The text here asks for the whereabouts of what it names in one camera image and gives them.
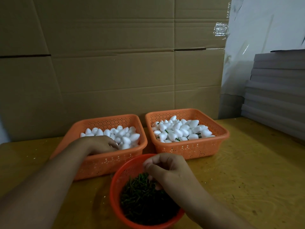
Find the basket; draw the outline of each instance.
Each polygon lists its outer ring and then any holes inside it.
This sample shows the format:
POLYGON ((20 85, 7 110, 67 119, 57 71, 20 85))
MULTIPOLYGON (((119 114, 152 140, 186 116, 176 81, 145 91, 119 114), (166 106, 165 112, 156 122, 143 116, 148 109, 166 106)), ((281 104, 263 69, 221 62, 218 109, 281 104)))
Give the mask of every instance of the basket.
POLYGON ((216 121, 197 109, 177 109, 159 112, 150 112, 145 116, 149 135, 155 145, 157 153, 174 153, 192 159, 210 156, 217 153, 221 142, 227 139, 229 131, 219 125, 216 121), (169 120, 176 115, 177 119, 199 120, 199 124, 206 125, 215 137, 201 138, 172 143, 162 143, 155 138, 151 125, 156 121, 169 120))
POLYGON ((136 224, 129 219, 127 219, 123 211, 120 207, 120 193, 122 191, 122 188, 129 180, 129 177, 135 178, 139 175, 139 173, 143 173, 143 162, 147 160, 148 158, 154 156, 155 154, 143 154, 140 156, 137 156, 130 161, 126 162, 118 171, 115 173, 115 175, 112 178, 111 185, 110 185, 110 204, 116 214, 116 216, 127 226, 134 228, 134 229, 163 229, 168 228, 171 225, 177 223, 181 217, 184 215, 184 210, 180 209, 178 214, 167 221, 166 223, 162 223, 159 225, 154 226, 145 226, 136 224))
POLYGON ((126 150, 118 150, 116 152, 97 154, 87 156, 79 168, 74 180, 80 180, 90 177, 101 176, 115 172, 119 169, 126 161, 131 158, 141 155, 143 149, 147 145, 147 138, 137 115, 119 115, 110 117, 101 117, 94 119, 87 119, 76 122, 64 136, 63 140, 59 143, 50 159, 54 158, 64 148, 68 146, 72 141, 80 137, 81 132, 85 132, 87 128, 100 128, 101 130, 116 128, 118 125, 123 127, 134 126, 137 133, 140 134, 139 146, 126 150))

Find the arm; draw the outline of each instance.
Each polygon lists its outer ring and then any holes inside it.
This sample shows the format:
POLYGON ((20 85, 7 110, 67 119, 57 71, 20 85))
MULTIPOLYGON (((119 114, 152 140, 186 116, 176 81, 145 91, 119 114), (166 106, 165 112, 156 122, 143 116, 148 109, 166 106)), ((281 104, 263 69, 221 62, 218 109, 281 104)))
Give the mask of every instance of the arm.
POLYGON ((143 165, 150 174, 149 179, 158 181, 156 189, 163 188, 202 228, 254 229, 204 190, 182 156, 161 153, 147 159, 143 165))
POLYGON ((0 228, 51 228, 85 157, 116 149, 116 143, 107 136, 82 137, 72 142, 0 200, 0 228))

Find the forearm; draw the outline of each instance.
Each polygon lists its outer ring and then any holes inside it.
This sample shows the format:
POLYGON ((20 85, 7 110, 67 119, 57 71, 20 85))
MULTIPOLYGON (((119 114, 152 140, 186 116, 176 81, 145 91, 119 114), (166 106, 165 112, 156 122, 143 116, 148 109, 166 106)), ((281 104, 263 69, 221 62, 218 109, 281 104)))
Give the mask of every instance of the forearm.
POLYGON ((193 220, 204 229, 255 229, 205 190, 202 191, 191 212, 193 220))
POLYGON ((83 159, 84 146, 71 144, 0 201, 0 228, 51 228, 83 159))

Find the wooden table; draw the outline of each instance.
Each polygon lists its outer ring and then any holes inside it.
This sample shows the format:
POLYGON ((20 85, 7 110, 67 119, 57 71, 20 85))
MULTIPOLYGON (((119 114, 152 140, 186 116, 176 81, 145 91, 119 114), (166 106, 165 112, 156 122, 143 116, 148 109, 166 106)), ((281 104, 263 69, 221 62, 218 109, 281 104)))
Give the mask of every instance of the wooden table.
MULTIPOLYGON (((231 137, 216 155, 188 161, 202 186, 257 228, 305 228, 305 147, 246 118, 218 122, 231 137)), ((41 167, 61 139, 0 145, 0 196, 41 167)), ((53 228, 127 228, 109 204, 110 182, 109 175, 74 182, 53 228)), ((185 215, 173 228, 200 227, 185 215)))

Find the hand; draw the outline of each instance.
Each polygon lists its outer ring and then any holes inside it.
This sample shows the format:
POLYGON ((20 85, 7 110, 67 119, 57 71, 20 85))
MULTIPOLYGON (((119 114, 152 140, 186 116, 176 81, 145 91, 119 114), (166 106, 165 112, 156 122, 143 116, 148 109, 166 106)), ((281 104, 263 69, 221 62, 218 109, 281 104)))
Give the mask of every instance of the hand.
POLYGON ((192 218, 198 200, 206 192, 184 158, 161 153, 147 159, 143 166, 150 175, 149 178, 155 178, 166 193, 192 218))
POLYGON ((82 148, 86 155, 114 152, 119 149, 114 140, 108 136, 85 136, 72 142, 68 147, 82 148))

